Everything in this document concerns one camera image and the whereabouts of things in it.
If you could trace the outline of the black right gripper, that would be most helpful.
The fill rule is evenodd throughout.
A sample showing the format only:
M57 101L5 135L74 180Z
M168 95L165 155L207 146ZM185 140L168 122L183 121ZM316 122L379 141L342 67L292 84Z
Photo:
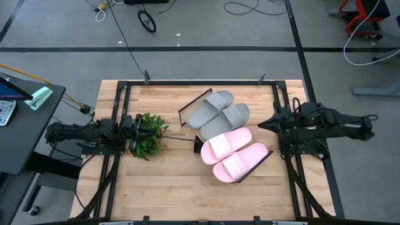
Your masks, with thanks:
M257 126L272 132L283 132L296 129L302 114L292 112L290 109L282 109L280 114L274 114L266 121L260 122Z

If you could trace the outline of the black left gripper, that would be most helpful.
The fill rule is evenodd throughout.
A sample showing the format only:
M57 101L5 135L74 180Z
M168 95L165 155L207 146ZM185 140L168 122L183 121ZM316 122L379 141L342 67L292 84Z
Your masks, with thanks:
M135 117L135 119L133 121L133 125L132 125L131 140L129 141L129 151L131 154L134 154L136 152L136 145L137 145L137 141L138 141L138 137L139 137L139 133L140 133L139 129L141 126L141 121L142 121L142 115L136 114L136 117ZM154 129L154 128L148 128L148 127L141 126L141 132L143 133L143 134L141 134L142 141L151 139L154 136L156 136L156 129Z

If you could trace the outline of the grey rubber slide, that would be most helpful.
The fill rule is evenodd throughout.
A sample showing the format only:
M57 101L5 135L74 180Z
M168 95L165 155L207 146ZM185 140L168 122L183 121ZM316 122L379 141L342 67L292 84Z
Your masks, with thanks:
M223 109L228 108L233 101L234 96L229 91L212 92L204 98L198 108L188 117L187 124L193 130L200 130Z
M207 122L201 129L200 135L204 140L227 133L244 126L250 116L249 108L244 103L231 105L223 109L214 119Z

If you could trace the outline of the pink rubber slide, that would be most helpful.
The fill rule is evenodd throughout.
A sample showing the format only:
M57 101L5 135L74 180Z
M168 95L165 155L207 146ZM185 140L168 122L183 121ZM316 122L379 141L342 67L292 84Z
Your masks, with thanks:
M252 138L250 130L246 127L212 137L202 145L202 161L207 165L216 164L250 143Z
M253 168L260 165L270 151L257 142L216 163L212 169L214 176L223 183L236 183L245 178Z

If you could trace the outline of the wooden shelf with black ends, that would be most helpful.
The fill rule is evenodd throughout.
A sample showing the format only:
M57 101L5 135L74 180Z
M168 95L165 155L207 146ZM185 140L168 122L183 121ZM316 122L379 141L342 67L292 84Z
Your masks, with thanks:
M209 88L207 91L205 91L204 93L202 93L201 95L199 95L198 97L196 97L193 101L191 101L190 103L188 103L187 105L185 105L184 107L182 107L181 109L179 109L178 110L178 115L179 115L179 120L180 120L180 123L181 123L181 126L184 126L184 125L187 125L188 127L189 127L189 125L187 124L187 120L188 120L188 117L198 108L198 106L202 103L202 101L204 100L204 98L205 97L207 97L208 95L210 95L211 93L215 93L211 88ZM200 156L201 156L201 148L202 148L202 146L203 146L203 144L207 141L207 140L204 140L202 137L201 137L201 135L200 135L200 130L193 130L193 129L191 129L192 131L194 131L195 132L195 135L196 135L196 137L195 137L195 139L194 139L194 152L196 153L196 154L199 154ZM255 144L255 143L252 143L250 141L250 143L248 143L247 145L245 145L244 147L242 147L242 148L240 148L239 150L237 150L237 151L240 151L240 150L242 150L242 149L245 149L245 148L247 148L248 146L250 146L250 145L252 145L252 144ZM270 156L271 156L271 154L272 154L273 152L272 151L270 151L270 153L269 153L269 156L268 157L266 157L266 158L264 158L263 160L262 160L262 163L264 162L264 161L266 161L266 159L268 159ZM233 182L233 183L241 183L241 182L243 182L252 172L254 172L254 170L255 169L257 169L260 165L257 165L255 168L253 168L252 170L251 170L251 172L246 176L246 177L244 177L244 178L242 178L239 182Z

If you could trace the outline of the green artificial plant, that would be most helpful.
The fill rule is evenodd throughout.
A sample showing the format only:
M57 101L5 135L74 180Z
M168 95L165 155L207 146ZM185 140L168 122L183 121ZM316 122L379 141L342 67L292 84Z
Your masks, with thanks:
M142 141L141 134L143 133L141 132L141 126L156 129L156 136ZM136 152L132 155L135 158L149 161L149 157L155 157L164 147L162 138L169 131L169 126L165 124L165 120L161 116L156 114L152 115L149 112L142 114L141 126L139 129L139 137L137 139Z

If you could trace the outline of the grey desk foot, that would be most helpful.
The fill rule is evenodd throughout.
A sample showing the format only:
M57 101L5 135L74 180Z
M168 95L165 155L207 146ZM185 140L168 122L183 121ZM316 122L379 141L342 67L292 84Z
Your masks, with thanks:
M400 97L400 80L388 87L355 87L352 93L360 96Z

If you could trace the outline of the mint green stapler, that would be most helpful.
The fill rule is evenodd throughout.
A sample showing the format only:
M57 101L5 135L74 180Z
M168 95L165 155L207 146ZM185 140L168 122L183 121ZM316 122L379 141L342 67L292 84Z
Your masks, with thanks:
M37 111L52 94L53 90L48 87L42 87L32 95L31 100L26 100L25 104L32 110Z

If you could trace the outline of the black side desk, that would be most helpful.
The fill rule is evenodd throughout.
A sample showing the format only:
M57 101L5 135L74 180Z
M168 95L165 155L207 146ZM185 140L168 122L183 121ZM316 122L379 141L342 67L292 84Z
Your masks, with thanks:
M48 84L53 94L36 111L24 101L7 126L0 126L0 225L10 225L37 172L77 179L80 167L35 151L66 88Z

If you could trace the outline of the grey desk leg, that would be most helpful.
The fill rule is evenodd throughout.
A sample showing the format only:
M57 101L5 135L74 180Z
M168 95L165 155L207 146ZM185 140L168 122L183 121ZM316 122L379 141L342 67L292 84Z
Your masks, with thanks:
M381 53L381 54L379 54L377 56L374 56L372 58L372 62L384 61L384 60L387 60L387 59L389 59L389 58L391 58L393 56L398 56L398 55L400 55L400 48L397 48L395 50L384 52L384 53Z

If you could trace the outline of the white calculator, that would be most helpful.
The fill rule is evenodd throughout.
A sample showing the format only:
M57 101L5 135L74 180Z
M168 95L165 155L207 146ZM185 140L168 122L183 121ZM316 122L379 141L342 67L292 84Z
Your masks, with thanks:
M0 100L0 126L7 125L16 107L16 101Z

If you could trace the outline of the red and black cart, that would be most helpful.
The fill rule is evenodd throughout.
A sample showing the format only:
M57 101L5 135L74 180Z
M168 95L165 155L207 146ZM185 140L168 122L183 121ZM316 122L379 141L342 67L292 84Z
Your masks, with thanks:
M350 0L344 0L338 9L330 9L328 15L347 22L345 32L350 37L365 36L378 41L383 38L379 23L391 14L385 0L355 0L355 11L345 11Z

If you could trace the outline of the black monitor with blue screen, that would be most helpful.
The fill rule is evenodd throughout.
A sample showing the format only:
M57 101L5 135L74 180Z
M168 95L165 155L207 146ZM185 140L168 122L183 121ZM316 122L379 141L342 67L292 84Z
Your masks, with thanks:
M32 99L33 97L29 93L0 77L0 100L26 101Z

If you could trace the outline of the black aluminium table frame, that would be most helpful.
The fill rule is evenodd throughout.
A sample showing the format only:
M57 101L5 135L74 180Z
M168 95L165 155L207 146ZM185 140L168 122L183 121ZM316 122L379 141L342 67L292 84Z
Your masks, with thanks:
M96 102L96 119L149 113L161 116L168 130L164 148L148 160L125 152L119 160L113 198L102 197L100 215L111 211L115 221L264 221L293 220L296 215L315 216L301 192L293 201L286 164L275 133L259 128L273 115L273 102L283 93L269 81L253 80L153 80L131 83L118 90L116 80L103 80ZM235 103L250 109L246 123L254 143L272 154L244 181L219 181L213 169L194 152L196 131L184 123L207 90L229 91Z

